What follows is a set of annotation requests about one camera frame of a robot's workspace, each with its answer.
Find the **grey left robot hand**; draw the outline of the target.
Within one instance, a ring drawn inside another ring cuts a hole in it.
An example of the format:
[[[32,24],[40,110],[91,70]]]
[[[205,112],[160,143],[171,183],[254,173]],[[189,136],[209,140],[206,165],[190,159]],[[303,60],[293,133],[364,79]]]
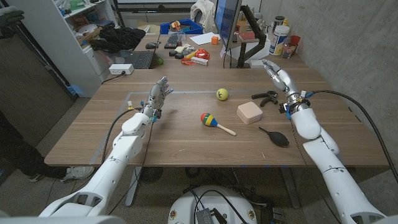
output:
[[[154,86],[151,88],[150,93],[147,97],[147,101],[144,104],[143,113],[148,117],[153,117],[155,113],[161,109],[164,105],[164,100],[167,95],[173,92],[173,88],[169,89],[167,77],[162,77]]]

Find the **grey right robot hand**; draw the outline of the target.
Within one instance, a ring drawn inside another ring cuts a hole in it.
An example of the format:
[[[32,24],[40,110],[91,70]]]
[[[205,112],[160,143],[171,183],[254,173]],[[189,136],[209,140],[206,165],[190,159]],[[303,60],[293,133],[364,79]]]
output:
[[[274,85],[279,90],[283,91],[287,99],[285,107],[286,112],[294,114],[309,108],[310,102],[305,96],[301,95],[294,80],[285,70],[268,59],[262,59],[262,64],[266,73],[271,77]]]

